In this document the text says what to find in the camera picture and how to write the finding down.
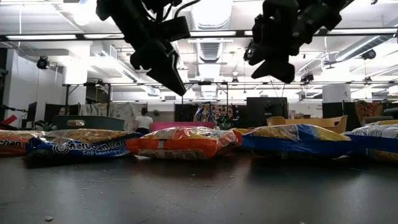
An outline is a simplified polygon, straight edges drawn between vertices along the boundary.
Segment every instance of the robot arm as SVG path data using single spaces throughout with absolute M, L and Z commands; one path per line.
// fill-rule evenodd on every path
M 352 1 L 265 0 L 263 14 L 256 17 L 252 28 L 256 50 L 251 53 L 249 64 L 265 62 L 252 77 L 272 75 L 285 83 L 293 81 L 295 68 L 289 63 L 289 55 L 299 54 L 299 48 L 304 43 L 309 44 L 321 27 L 334 29 L 341 21 L 340 11 Z M 188 24 L 185 17 L 163 22 L 167 17 L 163 13 L 164 7 L 171 4 L 168 14 L 171 6 L 178 6 L 181 2 L 97 0 L 96 13 L 102 21 L 112 17 L 124 34 L 124 40 L 132 45 L 135 52 L 130 63 L 135 69 L 150 70 L 148 76 L 183 96 L 186 89 L 177 71 L 178 54 L 170 43 L 190 37 Z M 147 10 L 157 12 L 156 18 L 152 18 Z

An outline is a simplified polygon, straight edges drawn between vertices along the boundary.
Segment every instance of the white shirt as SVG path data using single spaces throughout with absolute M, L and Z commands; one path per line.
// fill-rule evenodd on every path
M 138 122 L 138 128 L 146 128 L 146 129 L 149 129 L 150 124 L 154 122 L 154 120 L 148 116 L 137 116 L 136 121 Z

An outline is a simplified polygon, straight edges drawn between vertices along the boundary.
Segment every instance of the computer monitor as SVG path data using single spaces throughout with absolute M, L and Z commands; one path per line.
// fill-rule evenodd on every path
M 37 102 L 31 103 L 27 109 L 26 121 L 35 121 Z

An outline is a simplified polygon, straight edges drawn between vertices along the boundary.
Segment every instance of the table surface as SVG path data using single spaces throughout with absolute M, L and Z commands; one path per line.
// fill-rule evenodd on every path
M 397 223 L 398 166 L 128 157 L 46 168 L 0 158 L 0 223 Z

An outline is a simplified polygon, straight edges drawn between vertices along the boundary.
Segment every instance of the crumb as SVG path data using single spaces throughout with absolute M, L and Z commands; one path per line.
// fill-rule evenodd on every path
M 44 221 L 46 221 L 46 222 L 51 222 L 53 219 L 54 219 L 53 217 L 45 217 L 45 220 L 44 220 Z

